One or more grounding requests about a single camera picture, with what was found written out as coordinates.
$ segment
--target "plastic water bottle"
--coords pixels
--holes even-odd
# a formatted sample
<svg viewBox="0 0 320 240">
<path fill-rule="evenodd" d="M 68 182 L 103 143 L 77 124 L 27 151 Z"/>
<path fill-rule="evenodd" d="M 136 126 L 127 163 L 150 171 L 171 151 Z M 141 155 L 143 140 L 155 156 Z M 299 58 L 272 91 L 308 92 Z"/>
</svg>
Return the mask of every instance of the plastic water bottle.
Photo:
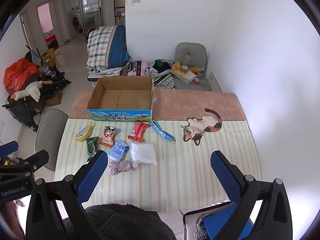
<svg viewBox="0 0 320 240">
<path fill-rule="evenodd" d="M 191 60 L 191 53 L 188 52 L 187 55 L 185 56 L 184 58 L 184 61 L 183 61 L 183 66 L 190 66 L 190 60 Z"/>
<path fill-rule="evenodd" d="M 190 52 L 188 52 L 184 58 L 183 64 L 180 67 L 181 72 L 183 72 L 183 73 L 189 72 L 190 60 L 191 60 L 191 54 L 190 54 Z"/>
</svg>

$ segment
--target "calico cat illustration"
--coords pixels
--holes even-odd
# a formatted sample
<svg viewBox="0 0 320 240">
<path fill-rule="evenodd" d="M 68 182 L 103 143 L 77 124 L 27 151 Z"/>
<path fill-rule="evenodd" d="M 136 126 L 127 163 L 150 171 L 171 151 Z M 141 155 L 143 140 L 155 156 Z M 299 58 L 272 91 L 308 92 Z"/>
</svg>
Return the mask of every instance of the calico cat illustration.
<svg viewBox="0 0 320 240">
<path fill-rule="evenodd" d="M 183 128 L 183 141 L 193 140 L 197 146 L 205 132 L 217 132 L 222 127 L 220 115 L 211 109 L 206 108 L 206 112 L 214 114 L 203 116 L 202 119 L 188 119 L 189 126 L 181 126 Z"/>
</svg>

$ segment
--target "green snack bag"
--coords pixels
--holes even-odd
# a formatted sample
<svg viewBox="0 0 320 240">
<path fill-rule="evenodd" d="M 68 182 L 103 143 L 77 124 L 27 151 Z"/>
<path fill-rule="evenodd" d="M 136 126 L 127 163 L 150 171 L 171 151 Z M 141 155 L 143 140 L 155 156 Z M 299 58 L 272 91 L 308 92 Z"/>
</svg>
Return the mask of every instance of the green snack bag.
<svg viewBox="0 0 320 240">
<path fill-rule="evenodd" d="M 94 157 L 94 155 L 97 153 L 97 151 L 98 151 L 98 140 L 99 140 L 98 136 L 86 139 L 87 151 L 88 151 L 87 162 L 89 162 Z"/>
</svg>

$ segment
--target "gray chair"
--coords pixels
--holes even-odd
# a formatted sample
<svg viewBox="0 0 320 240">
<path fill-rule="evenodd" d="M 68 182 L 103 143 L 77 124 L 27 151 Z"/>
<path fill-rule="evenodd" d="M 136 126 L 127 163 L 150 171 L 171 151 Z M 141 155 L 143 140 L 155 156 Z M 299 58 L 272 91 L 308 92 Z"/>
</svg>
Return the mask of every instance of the gray chair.
<svg viewBox="0 0 320 240">
<path fill-rule="evenodd" d="M 59 109 L 51 109 L 42 118 L 36 135 L 35 152 L 46 150 L 49 161 L 44 166 L 55 171 L 61 138 L 68 115 Z"/>
<path fill-rule="evenodd" d="M 203 68 L 202 75 L 205 74 L 207 68 L 207 51 L 205 47 L 199 43 L 182 42 L 177 46 L 175 61 L 183 62 L 186 54 L 191 53 L 191 66 L 196 66 L 198 68 Z M 211 91 L 210 87 L 202 87 L 200 85 L 195 85 L 194 83 L 186 84 L 178 77 L 174 76 L 175 88 L 176 89 L 187 89 L 187 90 L 202 90 Z"/>
</svg>

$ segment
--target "green cloth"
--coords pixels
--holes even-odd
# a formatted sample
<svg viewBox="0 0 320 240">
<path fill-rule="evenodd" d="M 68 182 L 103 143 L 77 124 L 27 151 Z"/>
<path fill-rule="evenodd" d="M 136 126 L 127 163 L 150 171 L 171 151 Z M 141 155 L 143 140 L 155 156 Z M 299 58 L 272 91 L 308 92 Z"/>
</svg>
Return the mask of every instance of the green cloth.
<svg viewBox="0 0 320 240">
<path fill-rule="evenodd" d="M 156 60 L 156 65 L 157 65 L 158 67 L 162 67 L 163 62 L 162 62 L 161 60 L 157 59 L 157 60 Z"/>
</svg>

